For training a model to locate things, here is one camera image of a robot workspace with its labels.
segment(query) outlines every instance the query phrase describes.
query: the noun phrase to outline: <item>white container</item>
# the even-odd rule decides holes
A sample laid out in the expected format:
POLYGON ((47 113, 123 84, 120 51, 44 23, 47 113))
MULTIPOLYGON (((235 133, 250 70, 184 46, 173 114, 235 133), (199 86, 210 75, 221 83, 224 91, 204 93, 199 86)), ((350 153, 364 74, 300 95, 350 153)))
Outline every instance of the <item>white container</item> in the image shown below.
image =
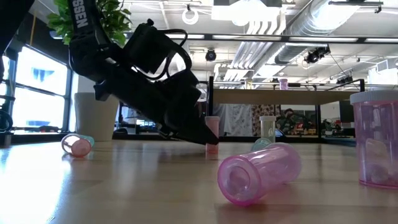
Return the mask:
POLYGON ((96 142, 112 141, 118 105, 119 100, 113 95, 98 101, 94 93, 76 93, 76 132, 91 136, 96 142))
POLYGON ((261 137, 275 142, 275 116, 261 116, 261 137))

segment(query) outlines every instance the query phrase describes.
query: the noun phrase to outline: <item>clear plastic container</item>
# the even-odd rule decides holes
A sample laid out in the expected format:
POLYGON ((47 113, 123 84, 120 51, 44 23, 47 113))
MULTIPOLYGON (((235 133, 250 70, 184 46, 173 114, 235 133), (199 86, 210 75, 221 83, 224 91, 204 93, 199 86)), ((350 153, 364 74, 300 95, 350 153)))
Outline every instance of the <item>clear plastic container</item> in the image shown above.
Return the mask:
POLYGON ((279 79, 279 89, 280 90, 288 90, 289 89, 289 84, 287 83, 287 78, 279 79))
POLYGON ((398 91, 355 93, 356 151, 359 182, 398 189, 398 91))
POLYGON ((275 142, 275 116, 261 116, 261 137, 270 140, 271 143, 275 142))
MULTIPOLYGON (((219 133, 219 123, 220 117, 217 116, 207 116, 206 125, 210 128, 210 130, 214 133, 215 136, 218 136, 219 133)), ((206 152, 209 154, 218 154, 218 144, 206 144, 206 152)))
POLYGON ((246 78, 244 80, 244 88, 246 90, 252 90, 253 89, 253 79, 252 78, 246 78))
POLYGON ((271 143, 272 142, 267 138, 259 138, 251 147, 251 151, 252 152, 260 151, 260 150, 264 149, 265 147, 267 147, 271 143))
POLYGON ((94 146, 94 139, 81 134, 68 134, 61 140, 62 149, 75 157, 84 157, 94 146))
POLYGON ((278 186, 295 180, 301 171, 298 152, 286 143, 226 158, 218 169, 218 186, 232 203, 248 206, 278 186))

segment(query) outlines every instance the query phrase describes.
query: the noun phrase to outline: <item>window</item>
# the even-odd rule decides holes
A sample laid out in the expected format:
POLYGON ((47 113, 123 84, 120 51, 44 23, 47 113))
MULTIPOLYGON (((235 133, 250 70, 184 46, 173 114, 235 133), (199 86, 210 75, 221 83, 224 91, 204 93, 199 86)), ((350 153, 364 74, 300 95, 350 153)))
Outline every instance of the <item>window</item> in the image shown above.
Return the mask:
POLYGON ((68 68, 34 50, 22 48, 18 56, 16 82, 64 95, 68 68))
POLYGON ((16 88, 16 100, 12 111, 14 126, 62 128, 65 99, 43 93, 16 88))
POLYGON ((8 79, 10 60, 6 56, 3 56, 2 57, 2 62, 4 64, 4 76, 3 76, 3 79, 8 79))
POLYGON ((64 127, 68 68, 27 47, 19 53, 16 70, 15 102, 12 109, 14 126, 64 127))

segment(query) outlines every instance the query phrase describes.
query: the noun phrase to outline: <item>security camera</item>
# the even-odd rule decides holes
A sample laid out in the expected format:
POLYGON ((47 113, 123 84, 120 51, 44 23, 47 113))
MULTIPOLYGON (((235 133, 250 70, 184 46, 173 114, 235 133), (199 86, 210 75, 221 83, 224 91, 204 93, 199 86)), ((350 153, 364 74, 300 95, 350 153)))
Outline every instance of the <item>security camera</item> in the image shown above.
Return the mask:
POLYGON ((208 49, 207 53, 206 53, 206 61, 212 62, 212 61, 216 60, 216 58, 217 58, 217 54, 214 51, 214 49, 208 49))

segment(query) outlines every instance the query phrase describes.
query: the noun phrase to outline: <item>desk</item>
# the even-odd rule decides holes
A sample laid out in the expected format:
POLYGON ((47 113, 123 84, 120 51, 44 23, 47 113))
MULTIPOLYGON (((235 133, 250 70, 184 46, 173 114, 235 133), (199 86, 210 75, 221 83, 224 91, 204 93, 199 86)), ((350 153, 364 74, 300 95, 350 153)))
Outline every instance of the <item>desk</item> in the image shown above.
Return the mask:
POLYGON ((355 91, 235 90, 214 89, 215 103, 259 105, 324 105, 349 100, 355 91))
POLYGON ((219 163, 251 144, 221 143, 218 158, 185 142, 96 142, 86 159, 60 143, 0 151, 0 223, 395 223, 398 192, 358 184, 355 148, 294 144, 299 178, 259 204, 230 204, 219 163))

